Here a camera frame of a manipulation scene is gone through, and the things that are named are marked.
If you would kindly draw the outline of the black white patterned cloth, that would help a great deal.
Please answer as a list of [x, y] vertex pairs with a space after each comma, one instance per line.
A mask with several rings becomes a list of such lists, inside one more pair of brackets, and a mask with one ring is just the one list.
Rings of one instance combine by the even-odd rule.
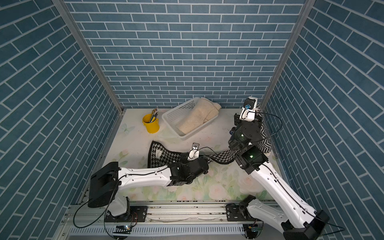
[[[263, 139], [256, 143], [249, 143], [248, 146], [241, 150], [228, 150], [220, 153], [214, 152], [212, 155], [202, 155], [200, 157], [206, 157], [208, 163], [216, 162], [221, 165], [228, 165], [232, 162], [237, 162], [241, 169], [246, 170], [248, 174], [253, 171], [259, 171], [261, 166], [272, 168], [268, 157], [265, 155], [266, 152], [270, 151], [272, 144], [269, 140], [270, 136], [266, 134], [266, 128], [263, 123], [262, 115], [267, 113], [256, 112], [255, 120], [253, 122], [259, 122], [261, 126], [261, 134]], [[240, 123], [240, 115], [235, 114], [235, 126]], [[172, 163], [178, 163], [188, 161], [187, 153], [172, 152], [167, 150], [161, 143], [153, 141], [151, 149], [149, 151], [149, 163], [150, 167], [161, 167], [167, 165], [168, 167]]]

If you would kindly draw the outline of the beige knitted scarf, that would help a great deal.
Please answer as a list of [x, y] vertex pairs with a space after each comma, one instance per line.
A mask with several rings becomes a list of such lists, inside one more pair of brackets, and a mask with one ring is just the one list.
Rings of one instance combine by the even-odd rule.
[[194, 109], [178, 124], [183, 134], [188, 134], [219, 114], [221, 105], [206, 98], [200, 98]]

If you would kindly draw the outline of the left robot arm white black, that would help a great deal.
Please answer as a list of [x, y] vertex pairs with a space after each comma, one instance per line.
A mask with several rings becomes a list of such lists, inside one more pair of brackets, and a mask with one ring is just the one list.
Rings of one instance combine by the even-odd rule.
[[206, 157], [149, 169], [121, 168], [117, 162], [111, 162], [91, 176], [88, 207], [107, 206], [112, 216], [121, 216], [129, 211], [129, 198], [123, 195], [123, 190], [189, 185], [195, 178], [207, 174], [208, 170]]

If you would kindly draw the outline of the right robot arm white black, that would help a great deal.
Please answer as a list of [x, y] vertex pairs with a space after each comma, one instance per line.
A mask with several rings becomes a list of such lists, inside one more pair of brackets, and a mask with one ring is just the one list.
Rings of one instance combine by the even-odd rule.
[[265, 206], [256, 197], [248, 196], [241, 203], [248, 214], [277, 229], [286, 240], [316, 240], [330, 218], [325, 211], [317, 211], [306, 203], [257, 147], [257, 141], [262, 139], [261, 123], [237, 121], [230, 134], [229, 148], [236, 152], [239, 167], [256, 179], [279, 205]]

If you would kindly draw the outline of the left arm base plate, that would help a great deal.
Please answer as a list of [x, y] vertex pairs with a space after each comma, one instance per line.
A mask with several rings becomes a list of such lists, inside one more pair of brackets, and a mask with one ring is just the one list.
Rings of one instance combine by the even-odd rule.
[[143, 223], [146, 220], [148, 206], [131, 206], [130, 210], [120, 216], [114, 217], [110, 211], [105, 216], [106, 223]]

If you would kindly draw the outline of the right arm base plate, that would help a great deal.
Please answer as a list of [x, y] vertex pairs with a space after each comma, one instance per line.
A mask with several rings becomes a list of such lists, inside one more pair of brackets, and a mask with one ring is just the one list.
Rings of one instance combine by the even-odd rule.
[[251, 217], [247, 208], [244, 206], [227, 204], [225, 209], [228, 222], [255, 221], [255, 218]]

